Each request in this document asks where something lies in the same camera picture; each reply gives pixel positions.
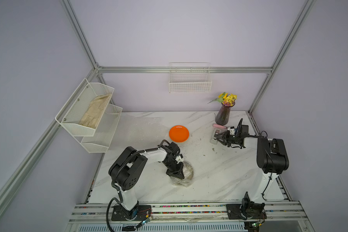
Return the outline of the clear bubble wrap sheet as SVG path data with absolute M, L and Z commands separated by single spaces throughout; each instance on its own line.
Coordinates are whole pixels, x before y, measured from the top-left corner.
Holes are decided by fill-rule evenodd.
M 194 170 L 189 162 L 184 161 L 183 164 L 184 179 L 170 177 L 170 180 L 175 186 L 189 187 L 193 183 Z
M 111 143 L 111 148 L 133 147 L 137 150 L 153 148 L 166 138 L 169 128 L 161 118 L 122 116 Z

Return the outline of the orange dinner plate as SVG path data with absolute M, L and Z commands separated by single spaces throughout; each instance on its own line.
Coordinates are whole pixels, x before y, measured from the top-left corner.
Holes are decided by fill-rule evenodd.
M 173 126 L 169 130 L 169 137 L 175 143 L 183 143 L 189 138 L 189 130 L 182 125 Z

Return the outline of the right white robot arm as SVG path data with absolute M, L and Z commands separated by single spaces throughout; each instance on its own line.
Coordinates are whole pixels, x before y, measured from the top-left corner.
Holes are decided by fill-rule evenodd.
M 267 138 L 261 135 L 251 135 L 243 120 L 239 121 L 236 127 L 225 127 L 214 124 L 212 141 L 221 143 L 228 148 L 246 148 L 247 139 L 256 139 L 256 163 L 259 168 L 252 188 L 245 193 L 239 209 L 231 209 L 228 206 L 229 214 L 243 220 L 263 216 L 264 207 L 267 202 L 267 194 L 283 171 L 289 168 L 289 159 L 282 139 Z

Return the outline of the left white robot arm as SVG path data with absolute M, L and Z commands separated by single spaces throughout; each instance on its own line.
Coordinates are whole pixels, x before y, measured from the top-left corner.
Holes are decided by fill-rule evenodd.
M 128 212 L 134 211 L 139 203 L 133 191 L 145 166 L 160 162 L 167 168 L 166 175 L 179 180 L 185 179 L 184 158 L 179 146 L 174 142 L 162 140 L 155 148 L 136 150 L 127 147 L 109 168 L 111 186 L 118 192 L 122 208 Z

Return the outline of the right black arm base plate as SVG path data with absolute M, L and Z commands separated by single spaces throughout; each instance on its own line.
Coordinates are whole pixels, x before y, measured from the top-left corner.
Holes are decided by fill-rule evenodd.
M 226 211 L 229 219 L 265 219 L 265 203 L 243 206 L 242 204 L 227 204 Z

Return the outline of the yellow patterned dinner plate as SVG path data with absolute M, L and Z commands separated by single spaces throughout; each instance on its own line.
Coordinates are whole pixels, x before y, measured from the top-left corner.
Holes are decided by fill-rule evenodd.
M 179 184 L 185 187 L 188 187 L 192 184 L 193 182 L 193 176 L 194 176 L 194 171 L 193 167 L 189 162 L 184 162 L 184 167 L 183 167 L 183 174 L 184 174 L 184 179 L 180 180 Z

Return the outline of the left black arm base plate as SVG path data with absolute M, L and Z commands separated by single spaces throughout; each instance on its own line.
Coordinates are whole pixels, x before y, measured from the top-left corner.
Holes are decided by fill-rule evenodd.
M 114 206 L 110 219 L 112 221 L 143 221 L 152 212 L 150 205 L 138 205 L 131 211 L 126 210 L 120 205 Z

